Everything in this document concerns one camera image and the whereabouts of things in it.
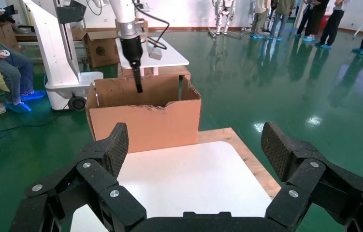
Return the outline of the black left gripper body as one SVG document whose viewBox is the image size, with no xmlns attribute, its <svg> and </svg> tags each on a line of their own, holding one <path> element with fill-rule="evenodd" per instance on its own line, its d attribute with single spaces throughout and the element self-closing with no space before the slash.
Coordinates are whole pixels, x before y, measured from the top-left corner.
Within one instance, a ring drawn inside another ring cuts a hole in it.
<svg viewBox="0 0 363 232">
<path fill-rule="evenodd" d="M 120 43 L 122 46 L 123 56 L 129 62 L 131 68 L 140 69 L 140 60 L 143 55 L 141 37 L 136 36 L 131 39 L 120 38 Z"/>
</svg>

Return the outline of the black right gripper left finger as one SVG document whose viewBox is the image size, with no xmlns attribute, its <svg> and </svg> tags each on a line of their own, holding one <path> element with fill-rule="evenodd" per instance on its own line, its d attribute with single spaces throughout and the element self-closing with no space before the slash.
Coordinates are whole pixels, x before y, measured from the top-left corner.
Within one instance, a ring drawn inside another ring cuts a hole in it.
<svg viewBox="0 0 363 232">
<path fill-rule="evenodd" d="M 131 231 L 146 219 L 146 209 L 117 179 L 128 149 L 127 125 L 117 123 L 107 138 L 87 144 L 74 162 L 25 189 L 10 231 L 59 232 L 85 205 L 108 231 Z"/>
</svg>

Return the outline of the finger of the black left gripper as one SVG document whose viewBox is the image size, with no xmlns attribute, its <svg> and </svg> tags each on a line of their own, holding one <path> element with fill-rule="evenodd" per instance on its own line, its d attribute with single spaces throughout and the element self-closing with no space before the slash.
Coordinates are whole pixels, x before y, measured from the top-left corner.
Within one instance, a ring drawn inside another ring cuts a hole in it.
<svg viewBox="0 0 363 232">
<path fill-rule="evenodd" d="M 141 83 L 140 68 L 139 67 L 133 67 L 132 71 L 133 71 L 133 76 L 134 76 L 135 86 L 136 86 L 137 92 L 142 93 L 143 92 L 143 87 L 142 87 L 142 83 Z"/>
</svg>

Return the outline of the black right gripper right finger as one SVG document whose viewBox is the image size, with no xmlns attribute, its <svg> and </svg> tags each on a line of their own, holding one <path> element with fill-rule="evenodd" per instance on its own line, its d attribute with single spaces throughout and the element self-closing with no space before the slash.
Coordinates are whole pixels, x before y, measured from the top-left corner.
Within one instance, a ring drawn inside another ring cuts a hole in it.
<svg viewBox="0 0 363 232">
<path fill-rule="evenodd" d="M 266 209 L 267 219 L 294 232 L 316 204 L 345 231 L 363 232 L 363 177 L 331 163 L 310 142 L 287 136 L 273 122 L 263 126 L 261 148 L 284 183 Z"/>
</svg>

